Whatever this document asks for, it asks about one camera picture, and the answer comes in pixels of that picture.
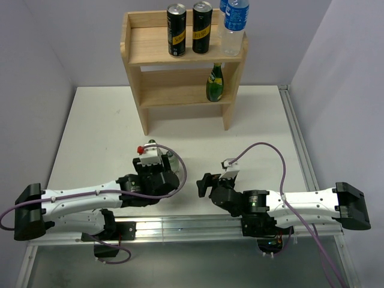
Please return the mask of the rear clear water bottle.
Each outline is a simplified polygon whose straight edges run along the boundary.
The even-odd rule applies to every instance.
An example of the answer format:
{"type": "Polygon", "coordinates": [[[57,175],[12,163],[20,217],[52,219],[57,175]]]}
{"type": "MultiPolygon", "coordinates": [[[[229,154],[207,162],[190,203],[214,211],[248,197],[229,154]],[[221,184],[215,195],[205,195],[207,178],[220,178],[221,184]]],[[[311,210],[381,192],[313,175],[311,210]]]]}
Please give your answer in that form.
{"type": "Polygon", "coordinates": [[[223,31],[224,31],[224,21],[226,16],[226,6],[227,6],[228,0],[221,0],[220,1],[220,12],[218,17],[218,28],[217,28],[217,35],[219,38],[222,37],[223,31]]]}

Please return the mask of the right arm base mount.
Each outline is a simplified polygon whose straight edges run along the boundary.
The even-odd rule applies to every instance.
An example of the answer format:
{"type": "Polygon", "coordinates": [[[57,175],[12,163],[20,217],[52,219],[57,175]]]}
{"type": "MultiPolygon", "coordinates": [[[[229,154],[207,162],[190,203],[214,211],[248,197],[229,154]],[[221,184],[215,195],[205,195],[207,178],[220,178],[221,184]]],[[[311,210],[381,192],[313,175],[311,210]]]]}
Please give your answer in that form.
{"type": "Polygon", "coordinates": [[[288,241],[294,232],[292,226],[288,228],[277,227],[276,221],[271,217],[246,216],[241,218],[242,235],[257,239],[259,250],[266,254],[277,254],[284,248],[283,236],[288,241]]]}

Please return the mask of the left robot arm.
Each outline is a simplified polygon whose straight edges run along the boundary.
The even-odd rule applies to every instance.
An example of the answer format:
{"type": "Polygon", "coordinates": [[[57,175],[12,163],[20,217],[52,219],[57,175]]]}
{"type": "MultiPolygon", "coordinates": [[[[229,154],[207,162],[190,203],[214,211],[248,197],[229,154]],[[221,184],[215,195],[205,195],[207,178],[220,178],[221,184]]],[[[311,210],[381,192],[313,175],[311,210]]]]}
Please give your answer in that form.
{"type": "Polygon", "coordinates": [[[55,232],[80,232],[109,240],[116,235],[113,209],[146,207],[174,195],[181,186],[165,155],[133,159],[134,174],[93,187],[44,190],[28,185],[15,201],[13,235],[29,241],[55,232]]]}

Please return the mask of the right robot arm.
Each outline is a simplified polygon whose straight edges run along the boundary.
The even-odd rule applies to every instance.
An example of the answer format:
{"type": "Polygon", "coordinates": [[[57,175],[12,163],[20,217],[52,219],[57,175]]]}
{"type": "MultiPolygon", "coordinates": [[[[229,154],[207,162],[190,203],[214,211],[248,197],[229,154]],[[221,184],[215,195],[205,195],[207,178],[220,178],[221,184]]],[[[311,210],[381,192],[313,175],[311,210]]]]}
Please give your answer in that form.
{"type": "Polygon", "coordinates": [[[204,174],[196,182],[199,197],[208,196],[217,207],[241,219],[242,234],[249,237],[287,235],[294,227],[340,223],[347,230],[369,230],[365,196],[346,182],[312,192],[272,190],[235,191],[235,180],[204,174]]]}

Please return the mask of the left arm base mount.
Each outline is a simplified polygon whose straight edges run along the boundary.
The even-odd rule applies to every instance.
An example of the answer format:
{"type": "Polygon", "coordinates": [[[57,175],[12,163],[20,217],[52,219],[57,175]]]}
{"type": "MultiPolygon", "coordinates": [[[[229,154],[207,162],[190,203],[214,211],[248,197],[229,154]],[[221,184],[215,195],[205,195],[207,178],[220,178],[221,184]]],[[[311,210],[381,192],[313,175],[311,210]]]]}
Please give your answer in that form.
{"type": "Polygon", "coordinates": [[[99,235],[89,235],[82,233],[82,242],[94,243],[94,256],[100,262],[105,262],[110,265],[125,263],[131,259],[131,251],[122,246],[123,241],[133,241],[136,235],[136,222],[124,221],[117,222],[114,232],[100,233],[99,235]],[[127,253],[127,258],[119,261],[111,261],[120,251],[127,253]]]}

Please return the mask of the green bottle yellow label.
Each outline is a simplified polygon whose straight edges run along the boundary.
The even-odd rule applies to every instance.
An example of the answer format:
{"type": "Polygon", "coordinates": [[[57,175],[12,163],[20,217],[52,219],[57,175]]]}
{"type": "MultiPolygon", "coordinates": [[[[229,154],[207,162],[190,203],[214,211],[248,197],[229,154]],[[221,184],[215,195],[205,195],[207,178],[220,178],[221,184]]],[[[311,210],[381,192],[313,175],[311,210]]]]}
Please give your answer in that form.
{"type": "Polygon", "coordinates": [[[211,102],[218,102],[224,91],[224,79],[221,70],[221,63],[214,64],[206,82],[206,97],[211,102]]]}

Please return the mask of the black can yellow label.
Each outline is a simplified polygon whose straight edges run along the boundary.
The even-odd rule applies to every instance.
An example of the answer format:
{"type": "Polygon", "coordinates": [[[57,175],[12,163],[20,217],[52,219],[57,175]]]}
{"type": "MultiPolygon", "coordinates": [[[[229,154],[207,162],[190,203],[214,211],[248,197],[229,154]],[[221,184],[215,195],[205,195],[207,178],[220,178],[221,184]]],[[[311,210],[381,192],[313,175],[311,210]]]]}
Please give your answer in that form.
{"type": "Polygon", "coordinates": [[[205,54],[209,50],[212,5],[206,1],[200,1],[193,6],[193,52],[205,54]]]}

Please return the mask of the wooden two-tier shelf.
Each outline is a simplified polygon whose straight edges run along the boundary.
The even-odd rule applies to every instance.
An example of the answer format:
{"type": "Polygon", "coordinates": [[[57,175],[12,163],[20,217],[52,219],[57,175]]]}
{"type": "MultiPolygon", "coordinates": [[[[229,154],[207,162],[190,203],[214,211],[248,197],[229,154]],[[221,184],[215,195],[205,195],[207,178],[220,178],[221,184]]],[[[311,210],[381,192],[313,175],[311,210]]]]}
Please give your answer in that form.
{"type": "Polygon", "coordinates": [[[224,65],[224,93],[221,107],[224,129],[232,123],[236,96],[248,52],[243,36],[240,53],[226,56],[217,36],[218,10],[212,15],[211,40],[206,54],[192,51],[192,11],[187,11],[186,53],[180,57],[168,53],[166,11],[127,12],[121,32],[121,57],[144,134],[149,134],[149,110],[154,107],[209,105],[206,81],[210,66],[224,65]]]}

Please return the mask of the front clear water bottle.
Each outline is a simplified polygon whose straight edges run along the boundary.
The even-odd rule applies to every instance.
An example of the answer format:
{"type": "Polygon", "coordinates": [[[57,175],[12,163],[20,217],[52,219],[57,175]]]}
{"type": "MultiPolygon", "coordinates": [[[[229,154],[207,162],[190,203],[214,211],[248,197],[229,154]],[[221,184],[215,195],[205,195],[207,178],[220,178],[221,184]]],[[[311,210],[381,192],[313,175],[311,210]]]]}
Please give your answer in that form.
{"type": "Polygon", "coordinates": [[[227,3],[221,37],[221,49],[226,56],[237,56],[240,53],[249,7],[249,0],[234,0],[227,3]]]}

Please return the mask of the aluminium frame rails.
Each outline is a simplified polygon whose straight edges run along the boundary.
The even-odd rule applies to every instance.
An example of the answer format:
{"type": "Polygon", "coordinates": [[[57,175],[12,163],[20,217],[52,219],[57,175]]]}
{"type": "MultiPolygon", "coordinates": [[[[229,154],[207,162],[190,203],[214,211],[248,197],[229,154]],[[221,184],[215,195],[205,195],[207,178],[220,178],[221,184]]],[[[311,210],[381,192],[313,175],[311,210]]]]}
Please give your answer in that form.
{"type": "MultiPolygon", "coordinates": [[[[245,238],[238,219],[197,195],[196,181],[218,173],[221,162],[242,154],[238,190],[277,190],[281,157],[287,163],[285,189],[316,190],[317,181],[302,151],[292,107],[283,86],[239,89],[235,126],[223,131],[214,106],[166,107],[153,138],[178,153],[188,181],[175,197],[147,208],[116,211],[134,221],[136,238],[125,242],[128,263],[104,265],[93,244],[78,233],[49,234],[27,244],[17,287],[327,287],[334,275],[316,243],[299,227],[274,258],[260,254],[245,238]],[[253,142],[272,143],[248,151],[253,142]]],[[[49,188],[104,183],[132,172],[136,146],[146,141],[128,87],[77,89],[56,155],[49,188]]]]}

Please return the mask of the clear soda bottle right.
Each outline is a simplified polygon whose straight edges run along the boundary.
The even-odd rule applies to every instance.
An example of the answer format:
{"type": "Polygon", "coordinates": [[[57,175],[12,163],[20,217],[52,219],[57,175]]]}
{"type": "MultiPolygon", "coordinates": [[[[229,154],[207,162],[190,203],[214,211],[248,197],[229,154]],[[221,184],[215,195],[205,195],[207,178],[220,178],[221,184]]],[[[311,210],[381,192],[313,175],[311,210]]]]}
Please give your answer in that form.
{"type": "Polygon", "coordinates": [[[179,164],[179,160],[178,160],[177,156],[174,153],[170,152],[170,151],[167,151],[166,155],[167,155],[167,158],[168,158],[168,161],[169,161],[170,168],[171,168],[172,172],[176,176],[179,176],[180,164],[179,164]]]}

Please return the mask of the clear water bottle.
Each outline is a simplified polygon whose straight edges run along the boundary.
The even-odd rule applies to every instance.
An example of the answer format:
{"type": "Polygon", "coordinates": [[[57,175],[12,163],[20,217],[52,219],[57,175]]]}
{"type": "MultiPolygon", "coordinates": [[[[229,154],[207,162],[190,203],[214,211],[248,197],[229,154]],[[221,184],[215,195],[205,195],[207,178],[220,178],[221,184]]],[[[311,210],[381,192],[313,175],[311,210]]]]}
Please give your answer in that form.
{"type": "Polygon", "coordinates": [[[240,53],[249,7],[249,0],[234,0],[227,3],[221,37],[221,49],[226,56],[237,56],[240,53]]]}
{"type": "Polygon", "coordinates": [[[221,0],[220,1],[220,12],[218,17],[218,28],[217,28],[217,35],[219,38],[222,37],[223,31],[224,31],[224,21],[226,16],[226,6],[227,6],[228,0],[221,0]]]}

